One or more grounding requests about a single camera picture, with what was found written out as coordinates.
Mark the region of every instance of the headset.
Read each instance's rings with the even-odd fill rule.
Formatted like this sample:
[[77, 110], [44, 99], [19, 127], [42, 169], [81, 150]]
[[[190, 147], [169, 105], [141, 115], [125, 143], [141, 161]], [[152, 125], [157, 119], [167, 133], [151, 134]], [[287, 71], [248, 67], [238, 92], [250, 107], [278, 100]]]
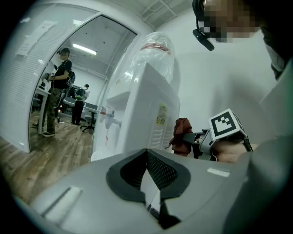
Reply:
[[[214, 50], [214, 45], [210, 42], [209, 38], [214, 38], [217, 42], [227, 42], [227, 34], [219, 30], [218, 27], [212, 24], [208, 16], [205, 15], [205, 3], [206, 0], [194, 0], [192, 2], [192, 8], [196, 16], [196, 29], [192, 31], [196, 39], [209, 51]], [[204, 27], [198, 26], [198, 19], [208, 24], [210, 31], [205, 32]]]

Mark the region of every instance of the sneaker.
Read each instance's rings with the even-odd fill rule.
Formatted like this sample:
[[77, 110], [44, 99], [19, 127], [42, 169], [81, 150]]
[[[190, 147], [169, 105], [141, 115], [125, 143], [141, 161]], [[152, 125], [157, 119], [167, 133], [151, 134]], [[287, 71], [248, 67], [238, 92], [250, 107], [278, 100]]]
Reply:
[[38, 123], [33, 123], [32, 128], [38, 128]]
[[43, 133], [43, 136], [44, 136], [44, 137], [53, 137], [53, 136], [55, 136], [55, 133], [44, 132], [44, 133]]

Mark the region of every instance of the person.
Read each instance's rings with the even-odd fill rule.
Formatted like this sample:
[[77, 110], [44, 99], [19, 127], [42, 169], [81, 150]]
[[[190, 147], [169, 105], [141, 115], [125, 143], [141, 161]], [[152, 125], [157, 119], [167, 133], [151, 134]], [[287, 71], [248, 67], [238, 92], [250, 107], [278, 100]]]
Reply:
[[221, 41], [227, 38], [250, 37], [259, 28], [271, 57], [271, 68], [279, 79], [293, 56], [292, 43], [284, 39], [291, 28], [289, 6], [285, 2], [265, 0], [193, 0], [193, 11], [198, 21], [209, 27], [210, 37]]
[[[60, 58], [63, 63], [59, 66], [54, 76], [51, 76], [51, 88], [44, 110], [44, 117], [47, 113], [47, 131], [43, 133], [44, 137], [52, 137], [55, 135], [55, 111], [54, 108], [58, 105], [63, 89], [66, 88], [66, 79], [72, 68], [72, 62], [69, 60], [70, 50], [64, 48], [60, 51]], [[42, 126], [44, 126], [45, 118], [43, 117]], [[38, 128], [39, 122], [33, 124], [33, 128]]]
[[89, 96], [88, 90], [89, 85], [86, 84], [84, 85], [83, 88], [80, 88], [79, 90], [76, 91], [75, 94], [75, 105], [72, 110], [72, 119], [71, 123], [80, 125], [80, 120], [81, 120], [81, 113], [83, 110], [84, 102]]

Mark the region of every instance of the plastic wrap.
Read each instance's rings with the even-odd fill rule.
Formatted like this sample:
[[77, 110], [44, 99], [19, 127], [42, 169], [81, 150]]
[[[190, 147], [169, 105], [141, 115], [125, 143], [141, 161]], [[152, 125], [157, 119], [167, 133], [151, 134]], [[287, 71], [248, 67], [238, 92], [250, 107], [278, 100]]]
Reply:
[[165, 33], [150, 33], [142, 40], [129, 69], [124, 73], [124, 79], [132, 79], [136, 66], [148, 62], [170, 83], [173, 78], [174, 54], [173, 44]]

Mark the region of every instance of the backpack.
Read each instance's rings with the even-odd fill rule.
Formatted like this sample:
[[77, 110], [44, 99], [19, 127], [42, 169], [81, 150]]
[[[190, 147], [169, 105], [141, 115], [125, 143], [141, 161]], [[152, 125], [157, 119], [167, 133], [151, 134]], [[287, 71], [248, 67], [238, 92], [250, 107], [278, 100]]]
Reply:
[[78, 101], [83, 101], [85, 95], [86, 95], [86, 91], [83, 88], [80, 88], [76, 91], [75, 99]]
[[75, 73], [71, 70], [66, 79], [66, 89], [69, 90], [73, 87], [73, 83], [75, 81]]

